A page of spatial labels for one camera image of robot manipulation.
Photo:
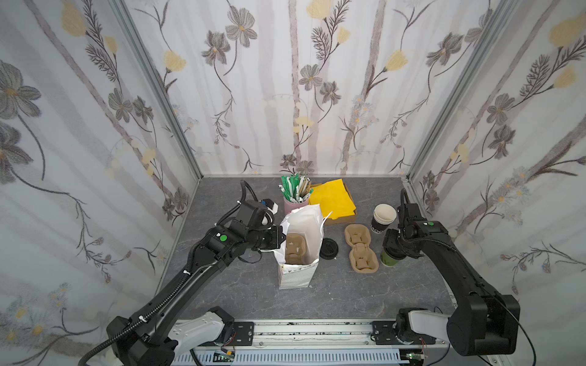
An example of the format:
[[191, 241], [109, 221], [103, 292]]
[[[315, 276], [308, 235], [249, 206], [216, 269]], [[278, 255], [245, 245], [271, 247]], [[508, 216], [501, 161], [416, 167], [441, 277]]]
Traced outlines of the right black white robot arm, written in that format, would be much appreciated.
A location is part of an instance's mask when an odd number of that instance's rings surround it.
[[517, 349], [520, 304], [501, 294], [470, 265], [448, 230], [437, 221], [418, 221], [389, 229], [383, 249], [393, 259], [426, 256], [450, 287], [457, 308], [441, 328], [462, 356], [512, 355]]

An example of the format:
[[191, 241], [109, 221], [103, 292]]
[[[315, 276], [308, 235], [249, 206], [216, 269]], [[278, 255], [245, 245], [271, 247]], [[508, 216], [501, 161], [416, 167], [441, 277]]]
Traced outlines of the brown pulp carrier top piece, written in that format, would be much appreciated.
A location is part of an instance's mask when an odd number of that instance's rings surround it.
[[288, 265], [307, 264], [308, 244], [301, 234], [291, 233], [286, 237], [285, 263]]

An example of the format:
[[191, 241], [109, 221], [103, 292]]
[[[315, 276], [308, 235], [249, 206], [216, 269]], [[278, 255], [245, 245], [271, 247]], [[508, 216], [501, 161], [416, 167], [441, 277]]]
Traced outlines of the green white straws bundle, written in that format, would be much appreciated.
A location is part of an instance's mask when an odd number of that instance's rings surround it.
[[281, 182], [279, 189], [288, 203], [304, 203], [313, 193], [311, 180], [305, 175], [284, 175], [281, 177]]

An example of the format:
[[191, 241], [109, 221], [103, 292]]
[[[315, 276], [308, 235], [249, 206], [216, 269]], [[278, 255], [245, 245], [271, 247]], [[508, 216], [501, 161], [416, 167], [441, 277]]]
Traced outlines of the white patterned paper bag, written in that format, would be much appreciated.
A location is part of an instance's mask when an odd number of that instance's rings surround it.
[[319, 204], [295, 209], [280, 228], [285, 239], [273, 251], [279, 265], [279, 289], [308, 288], [320, 261], [324, 239], [324, 217]]

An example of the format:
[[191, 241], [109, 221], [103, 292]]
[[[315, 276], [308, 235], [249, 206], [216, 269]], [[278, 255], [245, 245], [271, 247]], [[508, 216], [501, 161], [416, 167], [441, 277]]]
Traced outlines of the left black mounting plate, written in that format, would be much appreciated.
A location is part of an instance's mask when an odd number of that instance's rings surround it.
[[215, 344], [223, 347], [252, 346], [254, 322], [233, 322], [224, 326]]

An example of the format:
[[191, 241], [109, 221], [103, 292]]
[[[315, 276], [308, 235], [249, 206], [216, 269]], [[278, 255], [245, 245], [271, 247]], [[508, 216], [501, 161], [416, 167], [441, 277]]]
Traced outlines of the yellow napkins stack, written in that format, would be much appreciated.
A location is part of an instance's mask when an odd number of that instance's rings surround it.
[[310, 205], [319, 205], [324, 217], [337, 220], [355, 215], [356, 206], [342, 179], [313, 187]]

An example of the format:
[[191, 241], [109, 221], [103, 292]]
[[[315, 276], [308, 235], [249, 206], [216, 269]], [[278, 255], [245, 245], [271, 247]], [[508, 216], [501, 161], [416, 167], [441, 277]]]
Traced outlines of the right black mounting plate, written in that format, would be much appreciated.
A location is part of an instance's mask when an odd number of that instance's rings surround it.
[[435, 338], [414, 332], [409, 323], [403, 320], [398, 323], [394, 320], [373, 321], [371, 339], [377, 346], [436, 344]]

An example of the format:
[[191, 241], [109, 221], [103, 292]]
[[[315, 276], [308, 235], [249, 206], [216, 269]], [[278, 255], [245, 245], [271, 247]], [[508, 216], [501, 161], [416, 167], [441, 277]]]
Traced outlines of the black mounting plate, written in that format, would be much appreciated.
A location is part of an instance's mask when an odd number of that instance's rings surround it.
[[403, 320], [398, 323], [394, 320], [373, 321], [371, 339], [377, 346], [436, 344], [435, 338], [414, 332], [409, 323]]
[[224, 326], [215, 344], [223, 347], [252, 346], [254, 322], [233, 322]]

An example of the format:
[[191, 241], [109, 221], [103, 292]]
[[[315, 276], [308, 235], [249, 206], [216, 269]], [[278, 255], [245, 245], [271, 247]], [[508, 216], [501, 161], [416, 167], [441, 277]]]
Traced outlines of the green paper cup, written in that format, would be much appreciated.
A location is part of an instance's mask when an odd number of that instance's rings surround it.
[[404, 259], [404, 256], [395, 256], [390, 254], [386, 249], [382, 250], [380, 255], [381, 263], [387, 267], [393, 267], [397, 265], [401, 260]]

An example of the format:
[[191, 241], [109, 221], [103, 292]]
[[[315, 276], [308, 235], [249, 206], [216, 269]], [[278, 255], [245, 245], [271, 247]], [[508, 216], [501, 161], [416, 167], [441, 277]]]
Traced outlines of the black paper cup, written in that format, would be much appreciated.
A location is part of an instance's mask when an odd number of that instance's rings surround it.
[[373, 211], [371, 229], [374, 233], [383, 233], [397, 219], [397, 211], [389, 204], [379, 204]]

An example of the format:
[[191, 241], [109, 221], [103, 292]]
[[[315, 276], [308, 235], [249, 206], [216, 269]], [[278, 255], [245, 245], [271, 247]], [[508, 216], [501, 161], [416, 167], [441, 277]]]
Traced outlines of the black cup lid stack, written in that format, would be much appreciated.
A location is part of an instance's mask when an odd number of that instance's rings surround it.
[[332, 260], [337, 257], [338, 253], [339, 246], [337, 242], [331, 238], [323, 238], [319, 252], [320, 258], [325, 260]]

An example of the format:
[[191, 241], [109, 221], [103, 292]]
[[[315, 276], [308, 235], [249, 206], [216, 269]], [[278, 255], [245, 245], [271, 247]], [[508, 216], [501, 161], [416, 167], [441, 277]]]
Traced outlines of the pink cup holder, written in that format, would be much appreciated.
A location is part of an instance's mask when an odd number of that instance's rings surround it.
[[303, 202], [291, 202], [289, 200], [287, 200], [286, 198], [284, 199], [284, 213], [285, 215], [290, 214], [293, 210], [308, 206], [309, 204], [309, 200], [306, 199]]

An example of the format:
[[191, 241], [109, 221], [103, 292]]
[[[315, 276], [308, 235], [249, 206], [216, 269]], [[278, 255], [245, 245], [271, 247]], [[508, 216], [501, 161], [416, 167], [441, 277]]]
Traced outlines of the brown pulp cup carrier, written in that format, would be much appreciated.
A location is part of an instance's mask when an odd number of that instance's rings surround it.
[[379, 269], [378, 257], [370, 248], [372, 237], [368, 227], [350, 224], [344, 230], [346, 243], [350, 246], [349, 261], [358, 274], [374, 274]]

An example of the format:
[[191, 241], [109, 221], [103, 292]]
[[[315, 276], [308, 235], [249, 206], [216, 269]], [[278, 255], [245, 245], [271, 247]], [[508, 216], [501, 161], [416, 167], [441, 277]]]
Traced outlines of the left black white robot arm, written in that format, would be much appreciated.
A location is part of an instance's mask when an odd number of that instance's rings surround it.
[[172, 364], [179, 349], [179, 342], [170, 338], [172, 328], [204, 286], [246, 250], [277, 249], [284, 240], [279, 225], [249, 229], [244, 234], [222, 226], [211, 228], [190, 249], [183, 270], [131, 317], [112, 320], [108, 339], [88, 351], [78, 364], [87, 365], [108, 347], [124, 365]]

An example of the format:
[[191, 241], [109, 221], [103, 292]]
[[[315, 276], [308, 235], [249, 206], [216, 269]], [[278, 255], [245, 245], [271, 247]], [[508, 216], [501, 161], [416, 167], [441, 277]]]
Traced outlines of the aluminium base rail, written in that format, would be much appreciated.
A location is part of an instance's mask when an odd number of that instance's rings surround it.
[[429, 311], [398, 314], [419, 334], [436, 339], [435, 345], [377, 346], [371, 339], [370, 319], [237, 320], [254, 322], [252, 346], [215, 344], [224, 326], [218, 315], [207, 313], [182, 320], [172, 329], [179, 341], [174, 365], [432, 365], [458, 354], [441, 328], [447, 315]]

